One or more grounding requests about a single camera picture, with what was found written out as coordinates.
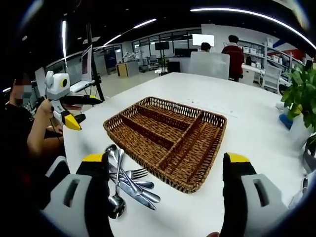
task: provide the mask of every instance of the ceiling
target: ceiling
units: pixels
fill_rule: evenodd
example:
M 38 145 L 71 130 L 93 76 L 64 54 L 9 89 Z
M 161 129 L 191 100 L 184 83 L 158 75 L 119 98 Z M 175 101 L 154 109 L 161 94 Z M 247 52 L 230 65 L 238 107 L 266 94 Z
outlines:
M 316 10 L 312 1 L 301 0 L 301 8 L 310 23 L 303 29 L 292 10 L 277 0 L 159 0 L 159 1 L 102 1 L 102 0 L 25 0 L 18 3 L 5 0 L 1 8 L 7 18 L 6 69 L 19 63 L 29 70 L 63 57 L 61 22 L 67 21 L 67 55 L 84 50 L 87 44 L 86 23 L 91 23 L 92 36 L 100 37 L 93 43 L 100 46 L 135 25 L 156 18 L 157 21 L 131 30 L 113 43 L 134 40 L 155 33 L 180 28 L 198 27 L 203 23 L 237 26 L 257 30 L 284 39 L 300 50 L 314 55 L 315 50 L 300 37 L 280 25 L 259 17 L 228 12 L 190 12 L 198 7 L 232 7 L 255 11 L 276 18 L 302 32 L 316 44 Z

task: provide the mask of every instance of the black cable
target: black cable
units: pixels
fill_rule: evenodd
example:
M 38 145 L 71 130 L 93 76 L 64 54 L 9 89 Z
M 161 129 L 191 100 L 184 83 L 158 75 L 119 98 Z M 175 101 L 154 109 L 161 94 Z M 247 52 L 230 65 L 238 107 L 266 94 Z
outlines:
M 53 122 L 51 121 L 51 118 L 49 118 L 49 121 L 50 121 L 51 126 L 53 127 L 54 132 L 57 133 L 55 130 L 55 127 L 53 126 Z M 56 138 L 58 139 L 60 145 L 62 145 L 62 142 L 60 141 L 59 137 L 56 137 Z

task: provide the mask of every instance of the wicker basket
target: wicker basket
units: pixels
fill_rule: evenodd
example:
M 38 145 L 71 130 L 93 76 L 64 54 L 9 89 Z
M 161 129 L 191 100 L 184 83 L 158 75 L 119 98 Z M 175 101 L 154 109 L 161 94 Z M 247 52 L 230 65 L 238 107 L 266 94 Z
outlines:
M 194 193 L 208 176 L 226 124 L 222 115 L 147 97 L 103 126 L 154 176 L 181 192 Z

